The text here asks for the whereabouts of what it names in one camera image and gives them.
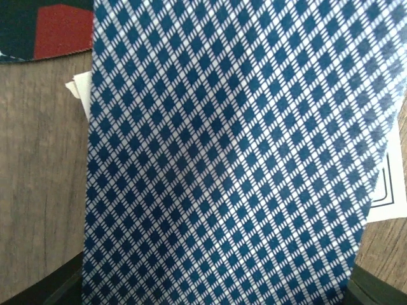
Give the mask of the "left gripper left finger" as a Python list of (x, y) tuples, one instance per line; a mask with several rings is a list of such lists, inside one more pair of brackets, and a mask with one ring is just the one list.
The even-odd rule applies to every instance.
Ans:
[(81, 304), (83, 254), (2, 304)]

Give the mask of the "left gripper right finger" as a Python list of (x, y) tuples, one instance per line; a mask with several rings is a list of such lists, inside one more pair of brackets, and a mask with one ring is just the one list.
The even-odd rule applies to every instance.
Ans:
[(343, 304), (407, 305), (407, 302), (404, 292), (355, 265), (347, 285)]

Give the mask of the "round red black poker mat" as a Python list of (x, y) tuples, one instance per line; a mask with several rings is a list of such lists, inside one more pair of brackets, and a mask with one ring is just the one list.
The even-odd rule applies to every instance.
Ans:
[(1, 63), (92, 48), (93, 1), (1, 1)]

